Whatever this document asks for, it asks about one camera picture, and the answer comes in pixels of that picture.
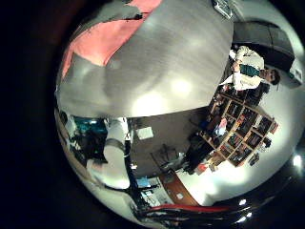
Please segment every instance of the person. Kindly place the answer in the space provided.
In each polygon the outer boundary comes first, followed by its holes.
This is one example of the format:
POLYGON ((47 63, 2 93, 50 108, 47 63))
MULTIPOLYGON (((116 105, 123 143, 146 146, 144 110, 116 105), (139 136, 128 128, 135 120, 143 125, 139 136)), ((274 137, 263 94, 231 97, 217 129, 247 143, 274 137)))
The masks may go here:
POLYGON ((220 85, 233 83, 236 90, 242 91, 255 89, 261 82, 279 83, 278 71, 264 69, 263 57, 247 46, 240 46, 237 53, 230 51, 230 57, 234 60, 230 70, 233 73, 220 85))

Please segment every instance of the cabinet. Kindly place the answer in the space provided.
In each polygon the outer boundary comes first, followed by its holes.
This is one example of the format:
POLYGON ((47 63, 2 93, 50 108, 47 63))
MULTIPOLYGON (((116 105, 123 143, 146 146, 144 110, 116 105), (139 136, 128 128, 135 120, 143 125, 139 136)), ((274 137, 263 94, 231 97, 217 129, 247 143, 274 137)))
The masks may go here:
POLYGON ((250 107, 241 99, 216 93, 218 102, 211 104, 211 113, 218 107, 221 117, 227 119, 227 132, 215 145, 212 138, 200 132, 219 155, 237 167, 249 158, 274 126, 275 120, 259 107, 250 107))

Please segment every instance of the shelf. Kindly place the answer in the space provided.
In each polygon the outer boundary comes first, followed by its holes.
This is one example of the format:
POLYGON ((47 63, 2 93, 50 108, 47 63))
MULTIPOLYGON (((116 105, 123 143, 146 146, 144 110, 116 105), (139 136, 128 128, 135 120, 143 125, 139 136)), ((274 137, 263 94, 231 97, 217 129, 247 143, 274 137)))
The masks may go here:
POLYGON ((234 97, 234 96, 232 96, 230 94, 225 94, 225 93, 219 93, 219 94, 222 95, 222 96, 225 96, 227 98, 230 98, 232 100, 236 100, 236 101, 238 101, 241 104, 244 104, 244 101, 242 99, 240 99, 240 98, 237 98, 237 97, 234 97))
POLYGON ((230 159, 227 158, 227 160, 234 166, 237 167, 238 165, 235 165, 230 159))
POLYGON ((235 147, 233 145, 231 145, 229 142, 227 142, 227 143, 228 143, 227 145, 229 146, 229 148, 231 148, 232 151, 235 150, 235 147))
POLYGON ((221 155, 224 159, 227 159, 225 156, 222 155, 221 151, 217 151, 217 153, 218 153, 219 155, 221 155))
POLYGON ((231 117, 232 119, 237 120, 236 117, 233 117, 232 115, 230 115, 230 114, 228 114, 228 113, 226 113, 226 114, 224 114, 224 115, 227 115, 227 116, 231 117))
POLYGON ((230 151, 231 148, 230 149, 229 148, 230 147, 229 147, 228 143, 225 143, 221 147, 219 147, 218 152, 221 155, 223 155, 225 158, 228 158, 232 154, 232 152, 230 151))
POLYGON ((232 134, 229 136, 227 143, 234 150, 236 147, 238 147, 241 141, 242 141, 242 137, 240 137, 237 134, 232 134))
POLYGON ((271 121, 272 121, 272 123, 270 124, 270 126, 269 126, 269 128, 268 128, 268 130, 267 130, 267 133, 270 132, 271 127, 273 126, 273 124, 276 123, 274 120, 271 120, 271 121))
POLYGON ((245 139, 245 142, 247 145, 249 145, 252 149, 254 149, 257 145, 260 144, 260 142, 263 139, 263 136, 258 135, 255 132, 250 131, 250 135, 247 139, 245 139))
POLYGON ((229 132, 234 127, 236 119, 227 114, 225 114, 225 117, 227 118, 226 130, 229 132))
POLYGON ((251 134, 252 134, 252 132, 249 131, 249 132, 244 136, 243 141, 244 141, 244 142, 247 142, 247 140, 249 139, 249 137, 251 136, 251 134))
POLYGON ((228 107, 226 114, 234 118, 238 118, 242 113, 242 111, 243 111, 243 106, 233 101, 230 103, 230 106, 228 107))
POLYGON ((235 149, 231 152, 231 154, 228 156, 228 158, 230 157, 230 156, 232 156, 234 153, 235 153, 235 151, 238 149, 238 147, 241 145, 241 143, 242 143, 242 141, 240 141, 239 142, 239 144, 235 147, 235 149))
POLYGON ((242 136, 239 132, 234 131, 234 133, 235 133, 237 136, 239 136, 240 138, 244 138, 244 136, 242 136))
POLYGON ((263 134, 261 134, 256 128, 252 127, 251 130, 252 132, 256 133, 257 135, 261 136, 261 137, 264 137, 263 134))
POLYGON ((238 133, 244 137, 253 127, 253 124, 258 117, 258 113, 251 109, 245 108, 241 116, 243 116, 243 119, 240 120, 241 124, 238 127, 238 133))
POLYGON ((251 155, 253 153, 253 150, 251 150, 244 142, 242 142, 238 147, 236 147, 236 150, 230 154, 228 157, 228 160, 231 161, 231 163, 234 164, 234 166, 238 166, 240 163, 242 163, 246 157, 251 155))
POLYGON ((211 108, 211 110, 210 110, 210 113, 211 113, 211 114, 214 112, 215 107, 216 107, 216 102, 214 102, 213 105, 212 105, 212 108, 211 108))
POLYGON ((260 106, 255 107, 255 111, 258 112, 260 115, 264 116, 265 118, 269 119, 270 121, 273 121, 274 119, 270 117, 260 106))
POLYGON ((246 156, 240 163, 238 163, 236 165, 236 167, 238 167, 241 163, 245 162, 247 159, 249 159, 249 157, 253 156, 254 155, 254 151, 252 153, 250 153, 248 156, 246 156))
POLYGON ((255 148, 253 149, 253 152, 259 147, 259 145, 261 144, 261 142, 263 141, 263 139, 264 139, 264 137, 261 138, 260 143, 258 143, 258 144, 255 146, 255 148))
POLYGON ((273 120, 269 120, 267 117, 263 116, 263 118, 260 120, 256 130, 261 134, 261 135, 266 135, 272 124, 274 123, 273 120))
POLYGON ((230 105, 231 105, 231 99, 229 99, 229 102, 227 103, 227 105, 226 105, 226 108, 225 108, 225 110, 223 111, 223 114, 226 114, 227 113, 227 111, 228 111, 228 109, 229 109, 229 107, 230 107, 230 105))
POLYGON ((250 148, 251 150, 253 150, 254 148, 252 147, 252 146, 250 146, 250 145, 248 145, 246 142, 242 142, 242 144, 244 144, 245 146, 247 146, 248 148, 250 148))

